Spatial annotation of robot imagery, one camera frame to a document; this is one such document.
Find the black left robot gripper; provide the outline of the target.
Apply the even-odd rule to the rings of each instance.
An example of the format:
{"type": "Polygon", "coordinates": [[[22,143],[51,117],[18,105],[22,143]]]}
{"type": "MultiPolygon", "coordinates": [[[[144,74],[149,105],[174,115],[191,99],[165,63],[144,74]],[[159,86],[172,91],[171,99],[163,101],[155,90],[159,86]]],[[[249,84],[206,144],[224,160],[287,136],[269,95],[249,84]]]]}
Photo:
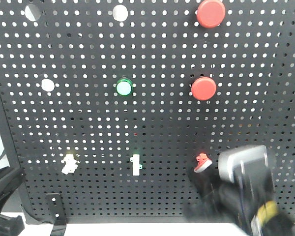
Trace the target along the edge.
{"type": "Polygon", "coordinates": [[[9,217],[1,214],[7,200],[24,180],[24,174],[19,169],[0,169],[0,236],[18,236],[24,230],[22,217],[9,217]]]}

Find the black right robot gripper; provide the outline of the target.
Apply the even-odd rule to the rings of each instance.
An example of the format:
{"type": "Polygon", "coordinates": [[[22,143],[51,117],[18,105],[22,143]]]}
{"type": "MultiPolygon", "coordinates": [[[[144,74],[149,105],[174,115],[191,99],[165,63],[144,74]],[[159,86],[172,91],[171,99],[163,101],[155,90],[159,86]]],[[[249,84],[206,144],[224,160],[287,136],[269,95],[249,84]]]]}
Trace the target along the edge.
{"type": "Polygon", "coordinates": [[[216,169],[190,169],[188,177],[200,195],[198,202],[184,206],[188,220],[227,218],[249,236],[295,236],[295,222],[278,208],[272,186],[251,189],[242,181],[226,182],[216,169]]]}

